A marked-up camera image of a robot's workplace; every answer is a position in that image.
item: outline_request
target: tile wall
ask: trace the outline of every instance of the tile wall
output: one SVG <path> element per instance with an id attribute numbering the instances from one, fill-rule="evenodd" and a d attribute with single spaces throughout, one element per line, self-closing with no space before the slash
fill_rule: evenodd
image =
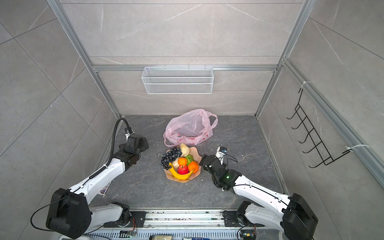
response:
<path id="1" fill-rule="evenodd" d="M 361 137 L 384 158 L 382 1 L 318 0 L 290 60 Z M 328 152 L 307 139 L 295 110 L 300 84 L 283 70 L 260 116 L 265 138 L 290 194 L 304 196 L 319 218 L 315 239 L 382 239 L 384 190 L 354 153 L 321 164 Z M 300 104 L 332 157 L 347 143 L 304 92 Z M 318 143 L 320 140 L 312 132 Z"/>
<path id="2" fill-rule="evenodd" d="M 48 239 L 30 216 L 91 174 L 115 117 L 45 0 L 0 3 L 0 109 L 0 239 Z"/>
<path id="3" fill-rule="evenodd" d="M 62 0 L 94 64 L 276 64 L 301 0 Z M 272 72 L 215 72 L 213 93 L 149 95 L 100 72 L 122 114 L 254 114 Z"/>

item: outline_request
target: wire basket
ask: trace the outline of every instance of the wire basket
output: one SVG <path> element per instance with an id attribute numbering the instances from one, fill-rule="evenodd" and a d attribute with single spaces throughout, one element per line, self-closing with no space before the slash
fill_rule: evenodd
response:
<path id="1" fill-rule="evenodd" d="M 146 67 L 142 80 L 148 94 L 212 93 L 214 72 L 211 67 Z"/>

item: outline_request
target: orange fruit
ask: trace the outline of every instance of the orange fruit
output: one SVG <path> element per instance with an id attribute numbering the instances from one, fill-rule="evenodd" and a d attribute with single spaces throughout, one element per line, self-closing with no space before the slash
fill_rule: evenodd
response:
<path id="1" fill-rule="evenodd" d="M 185 157 L 180 157 L 177 162 L 179 165 L 187 165 L 188 160 Z"/>
<path id="2" fill-rule="evenodd" d="M 197 164 L 197 162 L 191 162 L 190 164 L 188 164 L 188 170 L 189 171 L 192 171 L 193 170 L 193 173 L 197 172 L 197 170 L 199 169 L 199 165 Z"/>

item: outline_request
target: black metal rack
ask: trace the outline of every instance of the black metal rack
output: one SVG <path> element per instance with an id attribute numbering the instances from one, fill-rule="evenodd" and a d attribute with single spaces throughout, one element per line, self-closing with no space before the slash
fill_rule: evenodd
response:
<path id="1" fill-rule="evenodd" d="M 292 117 L 287 118 L 287 119 L 292 119 L 292 118 L 297 114 L 297 116 L 300 118 L 301 122 L 300 122 L 300 124 L 299 124 L 297 127 L 295 127 L 295 128 L 292 127 L 292 129 L 298 129 L 298 128 L 300 127 L 300 125 L 303 124 L 305 130 L 307 131 L 307 136 L 305 137 L 304 141 L 303 141 L 303 142 L 300 142 L 300 141 L 299 141 L 299 142 L 300 142 L 300 143 L 305 143 L 305 141 L 307 141 L 308 136 L 309 136 L 309 138 L 311 139 L 311 141 L 312 141 L 312 143 L 313 143 L 313 145 L 314 145 L 314 147 L 313 147 L 311 150 L 309 150 L 308 152 L 304 152 L 304 151 L 303 151 L 303 153 L 309 153 L 309 152 L 311 152 L 312 150 L 316 149 L 317 152 L 318 152 L 319 155 L 320 155 L 321 163 L 317 164 L 317 165 L 314 166 L 314 167 L 313 167 L 313 166 L 309 166 L 309 167 L 310 167 L 310 168 L 315 168 L 315 167 L 318 167 L 319 165 L 321 165 L 322 163 L 324 163 L 324 165 L 331 164 L 332 162 L 336 161 L 337 159 L 339 159 L 339 158 L 341 158 L 342 156 L 344 156 L 344 155 L 348 154 L 349 152 L 351 152 L 352 150 L 351 150 L 351 149 L 348 149 L 348 150 L 342 152 L 342 153 L 341 153 L 341 156 L 339 156 L 339 157 L 337 157 L 337 158 L 333 158 L 333 157 L 332 157 L 332 155 L 329 153 L 329 151 L 328 151 L 328 149 L 327 149 L 327 146 L 325 146 L 323 140 L 321 139 L 320 135 L 319 135 L 318 132 L 316 131 L 315 127 L 313 126 L 313 124 L 312 124 L 312 122 L 311 122 L 311 120 L 308 118 L 308 116 L 307 116 L 307 114 L 305 113 L 304 109 L 303 109 L 303 108 L 301 107 L 301 105 L 300 105 L 300 99 L 301 99 L 301 95 L 303 94 L 303 89 L 300 88 L 300 90 L 299 90 L 298 93 L 300 93 L 300 97 L 299 97 L 299 101 L 297 102 L 297 105 L 296 105 L 296 107 L 295 107 L 295 113 L 293 114 Z M 304 118 L 302 118 L 302 117 L 300 116 L 300 114 L 298 113 L 298 110 L 299 110 L 299 109 L 301 109 L 302 112 L 304 113 L 304 115 L 305 115 Z M 305 124 L 304 124 L 304 120 L 305 120 L 305 119 L 307 119 L 307 120 L 309 121 L 311 127 L 307 127 L 307 126 L 305 126 Z M 314 142 L 314 140 L 313 140 L 313 138 L 312 138 L 312 136 L 311 136 L 311 132 L 312 132 L 312 131 L 314 131 L 314 132 L 317 134 L 317 136 L 319 137 L 319 139 L 320 139 L 320 141 L 319 141 L 317 144 Z M 326 150 L 327 153 L 329 154 L 329 157 L 327 157 L 326 159 L 324 159 L 324 158 L 322 157 L 322 155 L 321 155 L 321 153 L 320 153 L 320 151 L 319 151 L 319 149 L 318 149 L 318 147 L 321 146 L 321 145 L 324 146 L 325 150 Z"/>

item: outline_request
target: plastic bag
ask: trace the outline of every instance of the plastic bag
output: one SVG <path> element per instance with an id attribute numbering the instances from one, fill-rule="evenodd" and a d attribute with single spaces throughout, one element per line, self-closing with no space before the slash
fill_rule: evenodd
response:
<path id="1" fill-rule="evenodd" d="M 211 125 L 209 117 L 214 116 L 216 120 Z M 204 109 L 196 109 L 172 118 L 163 134 L 164 144 L 173 147 L 185 143 L 186 145 L 197 145 L 212 137 L 212 129 L 217 125 L 217 116 Z"/>

